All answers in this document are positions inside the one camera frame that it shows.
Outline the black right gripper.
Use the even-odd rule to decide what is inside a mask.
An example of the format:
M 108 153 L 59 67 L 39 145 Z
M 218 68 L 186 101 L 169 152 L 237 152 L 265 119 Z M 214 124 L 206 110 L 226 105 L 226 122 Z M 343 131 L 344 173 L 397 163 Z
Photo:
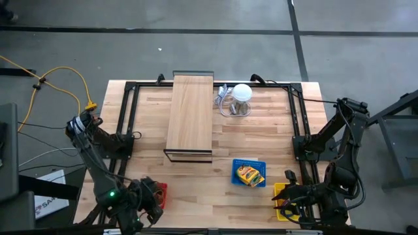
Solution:
M 327 192 L 327 184 L 323 182 L 314 185 L 298 185 L 296 175 L 291 170 L 285 171 L 285 177 L 289 180 L 290 184 L 272 198 L 273 200 L 276 200 L 274 209 L 296 209 L 300 216 L 298 221 L 292 220 L 286 213 L 285 217 L 290 222 L 298 225 L 324 225 L 324 220 L 316 219 L 313 215 L 302 215 L 302 211 L 306 207 L 320 203 L 321 198 L 324 197 Z

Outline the red plastic basket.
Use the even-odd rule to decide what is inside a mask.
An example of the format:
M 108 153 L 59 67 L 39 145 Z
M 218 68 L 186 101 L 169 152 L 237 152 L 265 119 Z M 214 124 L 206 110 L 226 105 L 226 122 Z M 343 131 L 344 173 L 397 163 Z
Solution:
M 165 208 L 165 202 L 167 199 L 167 188 L 168 185 L 166 183 L 156 183 L 156 192 L 154 193 L 154 196 L 162 209 Z

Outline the yellow plastic basket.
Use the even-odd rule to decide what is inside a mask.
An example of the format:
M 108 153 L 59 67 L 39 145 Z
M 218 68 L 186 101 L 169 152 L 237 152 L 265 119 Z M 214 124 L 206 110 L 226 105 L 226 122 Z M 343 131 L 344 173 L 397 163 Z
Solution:
M 277 196 L 281 192 L 281 190 L 285 188 L 285 186 L 286 186 L 286 183 L 275 183 L 274 184 L 274 196 Z M 281 206 L 283 203 L 285 203 L 285 199 L 280 198 L 275 201 L 275 207 Z M 299 215 L 296 215 L 292 211 L 289 211 L 289 210 L 285 210 L 285 213 L 288 217 L 290 217 L 292 220 L 295 220 L 295 221 L 298 221 L 300 217 Z M 278 221 L 283 221 L 283 222 L 288 221 L 288 219 L 280 213 L 280 209 L 276 209 L 276 217 Z

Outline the yellow Crayola crayon box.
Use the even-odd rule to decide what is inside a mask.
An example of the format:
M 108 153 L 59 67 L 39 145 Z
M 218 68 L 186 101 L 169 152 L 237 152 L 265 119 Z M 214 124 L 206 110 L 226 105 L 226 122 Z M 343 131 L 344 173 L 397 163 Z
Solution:
M 250 187 L 255 187 L 255 186 L 257 186 L 258 184 L 260 184 L 260 183 L 262 183 L 262 182 L 264 182 L 264 178 L 262 177 L 262 175 L 261 174 L 257 174 L 257 175 L 255 175 L 250 181 L 249 181 L 249 186 Z
M 260 174 L 260 172 L 249 165 L 242 165 L 236 170 L 239 180 L 247 186 L 249 186 L 249 181 L 257 174 Z

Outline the blue plastic basket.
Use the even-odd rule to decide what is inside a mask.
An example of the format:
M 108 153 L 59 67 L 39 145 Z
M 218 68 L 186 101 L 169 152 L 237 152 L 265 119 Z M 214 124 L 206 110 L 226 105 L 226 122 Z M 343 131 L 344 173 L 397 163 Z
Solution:
M 255 185 L 255 187 L 266 187 L 266 163 L 262 161 L 252 161 L 247 159 L 233 159 L 231 167 L 231 183 L 233 185 L 247 186 L 249 185 L 241 180 L 238 176 L 238 169 L 241 166 L 250 166 L 264 178 L 263 181 Z

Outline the white printed box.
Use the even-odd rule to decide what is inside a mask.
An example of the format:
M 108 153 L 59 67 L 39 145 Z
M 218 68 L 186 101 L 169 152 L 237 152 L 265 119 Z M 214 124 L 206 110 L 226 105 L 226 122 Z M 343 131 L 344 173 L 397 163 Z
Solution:
M 54 183 L 66 184 L 64 170 L 58 170 L 50 174 L 41 176 L 38 180 L 52 181 Z M 56 197 L 34 196 L 35 219 L 43 218 L 51 213 L 57 212 L 69 206 L 69 201 Z

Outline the black flat beam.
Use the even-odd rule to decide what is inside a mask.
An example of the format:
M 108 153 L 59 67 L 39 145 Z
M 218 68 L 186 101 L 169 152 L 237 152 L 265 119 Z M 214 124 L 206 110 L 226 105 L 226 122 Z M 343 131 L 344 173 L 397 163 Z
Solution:
M 66 200 L 76 200 L 79 188 L 62 183 L 38 180 L 29 176 L 19 175 L 20 192 L 32 191 L 37 196 L 48 196 Z

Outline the white mushroom table lamp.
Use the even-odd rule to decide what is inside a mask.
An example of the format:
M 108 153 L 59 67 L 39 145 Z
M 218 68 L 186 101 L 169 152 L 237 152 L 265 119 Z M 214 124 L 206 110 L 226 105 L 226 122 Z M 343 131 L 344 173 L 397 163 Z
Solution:
M 231 114 L 234 116 L 248 116 L 251 113 L 249 101 L 252 98 L 252 89 L 250 86 L 238 84 L 234 86 L 231 95 L 233 97 L 230 105 Z

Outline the black metal cart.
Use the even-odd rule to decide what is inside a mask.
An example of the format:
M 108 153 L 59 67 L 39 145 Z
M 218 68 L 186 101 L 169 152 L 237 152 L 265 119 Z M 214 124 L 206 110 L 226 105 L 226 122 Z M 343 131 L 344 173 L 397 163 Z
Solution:
M 418 169 L 414 170 L 412 164 L 418 162 L 418 89 L 373 115 L 366 127 L 375 124 L 400 173 L 399 180 L 383 184 L 382 189 L 418 186 Z

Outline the dark grey cabinet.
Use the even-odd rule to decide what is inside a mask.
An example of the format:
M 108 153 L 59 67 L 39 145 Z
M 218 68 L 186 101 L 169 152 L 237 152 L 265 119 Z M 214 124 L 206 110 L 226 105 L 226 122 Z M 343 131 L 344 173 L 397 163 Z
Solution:
M 34 194 L 21 191 L 17 104 L 0 105 L 0 233 L 35 228 Z

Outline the person's shoe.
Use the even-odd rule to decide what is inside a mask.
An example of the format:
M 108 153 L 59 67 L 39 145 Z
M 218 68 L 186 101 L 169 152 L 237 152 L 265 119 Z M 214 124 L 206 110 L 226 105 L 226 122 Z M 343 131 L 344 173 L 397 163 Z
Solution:
M 18 15 L 9 10 L 6 6 L 0 5 L 0 20 L 8 24 L 15 24 L 18 21 Z

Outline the wooden shelf riser black frame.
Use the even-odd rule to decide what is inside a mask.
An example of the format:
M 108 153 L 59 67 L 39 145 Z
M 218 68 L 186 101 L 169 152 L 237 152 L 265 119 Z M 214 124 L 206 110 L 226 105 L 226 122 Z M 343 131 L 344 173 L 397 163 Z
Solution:
M 167 145 L 172 163 L 212 163 L 214 73 L 173 72 Z

